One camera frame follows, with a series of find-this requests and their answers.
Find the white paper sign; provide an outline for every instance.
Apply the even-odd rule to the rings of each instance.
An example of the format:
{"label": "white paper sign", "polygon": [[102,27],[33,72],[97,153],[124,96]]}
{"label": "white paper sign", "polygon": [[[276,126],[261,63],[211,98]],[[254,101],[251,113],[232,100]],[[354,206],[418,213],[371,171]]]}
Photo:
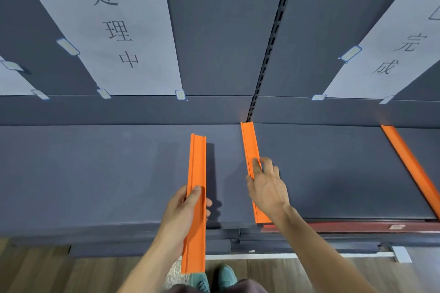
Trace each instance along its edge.
{"label": "white paper sign", "polygon": [[10,69],[14,68],[13,64],[15,63],[7,62],[0,56],[0,96],[34,95],[34,86],[23,78],[19,71]]}
{"label": "white paper sign", "polygon": [[40,1],[65,38],[54,45],[79,57],[109,94],[182,89],[167,0]]}
{"label": "white paper sign", "polygon": [[360,42],[327,97],[394,96],[440,60],[440,0],[395,0]]}

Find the green sneaker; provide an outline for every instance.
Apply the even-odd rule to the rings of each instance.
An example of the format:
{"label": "green sneaker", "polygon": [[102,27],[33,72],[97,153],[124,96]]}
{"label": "green sneaker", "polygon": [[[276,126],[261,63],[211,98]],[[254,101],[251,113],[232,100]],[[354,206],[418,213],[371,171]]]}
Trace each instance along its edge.
{"label": "green sneaker", "polygon": [[237,277],[234,270],[229,266],[223,264],[219,269],[219,289],[220,291],[237,283]]}
{"label": "green sneaker", "polygon": [[208,277],[206,277],[206,273],[204,272],[191,273],[189,285],[203,293],[211,293],[209,290]]}

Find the orange plastic rail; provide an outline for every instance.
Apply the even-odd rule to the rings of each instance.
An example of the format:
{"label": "orange plastic rail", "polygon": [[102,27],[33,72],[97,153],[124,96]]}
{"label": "orange plastic rail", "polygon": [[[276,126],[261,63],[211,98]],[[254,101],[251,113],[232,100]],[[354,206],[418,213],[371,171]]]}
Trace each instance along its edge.
{"label": "orange plastic rail", "polygon": [[432,183],[431,179],[425,173],[425,170],[417,161],[414,154],[412,154],[410,148],[406,145],[396,128],[394,126],[387,125],[381,125],[381,127],[398,153],[399,157],[402,159],[404,165],[414,178],[414,181],[417,183],[422,194],[431,205],[432,210],[437,215],[437,218],[440,219],[440,194]]}
{"label": "orange plastic rail", "polygon": [[201,195],[184,241],[182,273],[205,272],[206,258],[206,137],[191,134],[187,196],[196,185],[201,186]]}
{"label": "orange plastic rail", "polygon": [[[251,178],[254,178],[253,168],[252,168],[252,159],[256,157],[258,159],[258,163],[260,164],[260,153],[258,153],[258,145],[256,143],[255,129],[253,128],[253,122],[249,123],[241,123],[242,126],[242,135],[243,135],[243,144],[245,146],[245,156],[246,156],[246,165],[248,168],[248,175]],[[255,216],[256,224],[267,224],[272,223],[272,221],[258,208],[255,203],[252,202],[253,205],[253,214]]]}

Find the forearm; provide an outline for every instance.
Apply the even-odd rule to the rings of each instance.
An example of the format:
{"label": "forearm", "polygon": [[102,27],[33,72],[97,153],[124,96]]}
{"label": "forearm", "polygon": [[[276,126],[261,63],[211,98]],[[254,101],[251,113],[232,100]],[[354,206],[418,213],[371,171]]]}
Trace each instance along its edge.
{"label": "forearm", "polygon": [[130,272],[118,293],[159,292],[173,263],[173,257],[167,247],[155,240]]}
{"label": "forearm", "polygon": [[376,293],[355,266],[320,237],[292,207],[274,218],[274,224],[297,254],[319,293]]}

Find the left hand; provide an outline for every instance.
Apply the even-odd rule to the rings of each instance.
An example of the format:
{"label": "left hand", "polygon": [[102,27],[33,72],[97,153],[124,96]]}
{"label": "left hand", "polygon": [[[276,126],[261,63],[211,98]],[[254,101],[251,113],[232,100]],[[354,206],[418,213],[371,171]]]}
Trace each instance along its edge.
{"label": "left hand", "polygon": [[[176,261],[183,252],[184,239],[190,230],[194,207],[201,195],[201,187],[196,185],[191,190],[188,197],[187,186],[182,186],[168,202],[162,218],[161,225],[157,231],[154,243],[158,243],[169,251],[170,257]],[[212,206],[212,201],[206,198],[206,206]],[[209,217],[211,212],[206,209],[206,217]]]}

